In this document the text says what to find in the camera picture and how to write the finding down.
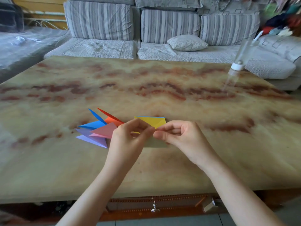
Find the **blue paper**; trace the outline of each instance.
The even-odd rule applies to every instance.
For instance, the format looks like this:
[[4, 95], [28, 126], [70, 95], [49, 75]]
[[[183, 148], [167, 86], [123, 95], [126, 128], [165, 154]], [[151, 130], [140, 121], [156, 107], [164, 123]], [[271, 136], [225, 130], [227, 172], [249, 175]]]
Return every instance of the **blue paper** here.
[[91, 123], [80, 125], [79, 127], [94, 130], [94, 129], [100, 128], [102, 126], [105, 126], [105, 124], [103, 122], [94, 121], [94, 122], [91, 122]]
[[107, 147], [107, 143], [106, 143], [106, 139], [105, 138], [101, 138], [101, 137], [91, 137], [90, 136], [91, 133], [90, 133], [89, 129], [85, 129], [85, 128], [79, 129], [79, 128], [76, 128], [75, 130], [78, 131], [79, 133], [81, 133], [82, 135], [84, 135], [85, 137], [87, 137], [88, 139], [101, 144], [102, 147], [108, 148]]
[[96, 119], [100, 120], [102, 123], [104, 123], [105, 125], [107, 124], [97, 113], [95, 113], [94, 111], [90, 110], [90, 112], [93, 114], [93, 116], [96, 117]]
[[96, 142], [94, 140], [89, 139], [88, 137], [85, 137], [84, 135], [78, 136], [76, 138], [78, 138], [80, 140], [83, 140], [83, 141], [86, 141], [86, 142], [89, 142], [89, 143], [92, 143], [92, 144], [95, 144], [95, 145], [100, 146], [100, 147], [108, 148], [107, 144], [105, 144], [105, 145], [100, 144], [100, 143], [98, 143], [98, 142]]

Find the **metal handle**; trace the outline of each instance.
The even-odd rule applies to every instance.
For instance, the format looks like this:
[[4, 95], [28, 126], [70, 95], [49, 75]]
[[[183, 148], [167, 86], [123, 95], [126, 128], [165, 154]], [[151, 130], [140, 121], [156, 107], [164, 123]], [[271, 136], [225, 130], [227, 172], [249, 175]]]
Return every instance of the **metal handle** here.
[[160, 209], [157, 209], [156, 207], [157, 207], [156, 206], [156, 202], [154, 201], [153, 202], [153, 209], [151, 210], [152, 213], [154, 213], [154, 212], [160, 212]]

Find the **white cap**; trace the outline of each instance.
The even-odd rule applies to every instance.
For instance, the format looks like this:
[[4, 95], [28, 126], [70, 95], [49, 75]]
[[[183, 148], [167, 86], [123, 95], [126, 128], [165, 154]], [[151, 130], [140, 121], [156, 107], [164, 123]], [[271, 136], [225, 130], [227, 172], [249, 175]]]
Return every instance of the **white cap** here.
[[244, 69], [244, 67], [245, 67], [245, 65], [232, 63], [231, 69], [241, 71]]

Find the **yellow paper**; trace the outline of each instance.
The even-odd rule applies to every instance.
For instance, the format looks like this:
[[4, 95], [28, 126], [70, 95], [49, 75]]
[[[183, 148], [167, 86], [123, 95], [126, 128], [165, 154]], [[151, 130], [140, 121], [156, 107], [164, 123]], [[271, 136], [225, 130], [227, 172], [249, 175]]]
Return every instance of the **yellow paper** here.
[[141, 119], [145, 121], [146, 123], [150, 124], [151, 126], [158, 128], [161, 125], [166, 124], [165, 118], [162, 117], [135, 117], [135, 119]]

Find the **marble tabletop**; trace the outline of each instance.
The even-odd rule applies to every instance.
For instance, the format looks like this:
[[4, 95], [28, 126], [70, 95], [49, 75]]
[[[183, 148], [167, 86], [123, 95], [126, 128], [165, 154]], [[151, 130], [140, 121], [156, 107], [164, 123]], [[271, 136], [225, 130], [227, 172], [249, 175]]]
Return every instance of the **marble tabletop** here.
[[[96, 107], [124, 122], [196, 121], [253, 190], [301, 187], [301, 102], [250, 72], [52, 56], [0, 85], [0, 203], [78, 198], [108, 151], [76, 139]], [[144, 148], [114, 197], [209, 192], [208, 177], [170, 145]]]

